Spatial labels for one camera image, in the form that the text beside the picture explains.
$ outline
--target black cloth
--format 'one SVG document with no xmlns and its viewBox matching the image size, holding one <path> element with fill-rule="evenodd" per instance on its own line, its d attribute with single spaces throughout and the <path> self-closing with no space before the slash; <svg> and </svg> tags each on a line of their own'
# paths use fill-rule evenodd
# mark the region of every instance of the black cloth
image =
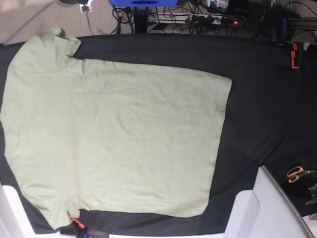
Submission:
<svg viewBox="0 0 317 238">
<path fill-rule="evenodd" d="M 79 59 L 191 68 L 226 76 L 233 82 L 210 202 L 204 214 L 175 218 L 81 211 L 80 221 L 87 227 L 133 236 L 222 233 L 235 196 L 253 188 L 261 165 L 267 166 L 301 215 L 317 212 L 317 206 L 305 206 L 310 198 L 307 187 L 317 178 L 309 175 L 294 184 L 287 184 L 286 179 L 286 172 L 293 166 L 317 168 L 316 53 L 305 52 L 300 69 L 292 69 L 289 49 L 246 39 L 171 34 L 80 39 L 83 44 L 75 54 Z M 21 45 L 0 47 L 1 93 L 8 64 Z M 0 136 L 0 181 L 19 191 L 3 156 L 3 132 Z M 23 196 L 21 199 L 35 232 L 52 232 L 39 211 Z"/>
</svg>

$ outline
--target t-shirt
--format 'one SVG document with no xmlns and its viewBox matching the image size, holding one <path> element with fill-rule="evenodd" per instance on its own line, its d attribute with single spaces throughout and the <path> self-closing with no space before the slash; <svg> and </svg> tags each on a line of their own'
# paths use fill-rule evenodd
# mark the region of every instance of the t-shirt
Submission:
<svg viewBox="0 0 317 238">
<path fill-rule="evenodd" d="M 80 44 L 54 27 L 9 66 L 0 120 L 23 196 L 53 229 L 79 209 L 202 214 L 231 80 L 76 59 Z"/>
</svg>

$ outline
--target blue container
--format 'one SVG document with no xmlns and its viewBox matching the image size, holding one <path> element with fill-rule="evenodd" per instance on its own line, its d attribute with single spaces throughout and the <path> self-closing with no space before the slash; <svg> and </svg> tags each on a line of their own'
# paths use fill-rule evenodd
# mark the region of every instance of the blue container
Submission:
<svg viewBox="0 0 317 238">
<path fill-rule="evenodd" d="M 111 0 L 117 7 L 126 6 L 176 6 L 179 0 Z"/>
</svg>

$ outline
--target scissors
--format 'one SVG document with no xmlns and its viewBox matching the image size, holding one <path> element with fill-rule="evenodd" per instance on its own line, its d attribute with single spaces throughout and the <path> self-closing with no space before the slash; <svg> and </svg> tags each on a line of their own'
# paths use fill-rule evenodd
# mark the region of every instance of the scissors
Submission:
<svg viewBox="0 0 317 238">
<path fill-rule="evenodd" d="M 287 172 L 288 182 L 293 183 L 307 174 L 317 173 L 317 170 L 304 170 L 301 166 L 296 166 Z"/>
</svg>

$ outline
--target t-shirt sleeve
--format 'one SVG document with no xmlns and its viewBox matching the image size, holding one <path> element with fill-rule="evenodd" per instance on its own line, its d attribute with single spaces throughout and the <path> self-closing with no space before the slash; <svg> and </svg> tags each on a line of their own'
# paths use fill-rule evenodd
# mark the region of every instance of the t-shirt sleeve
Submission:
<svg viewBox="0 0 317 238">
<path fill-rule="evenodd" d="M 26 42 L 13 58 L 10 67 L 25 72 L 54 72 L 64 69 L 73 59 L 81 41 L 66 36 L 65 31 L 53 27 Z"/>
</svg>

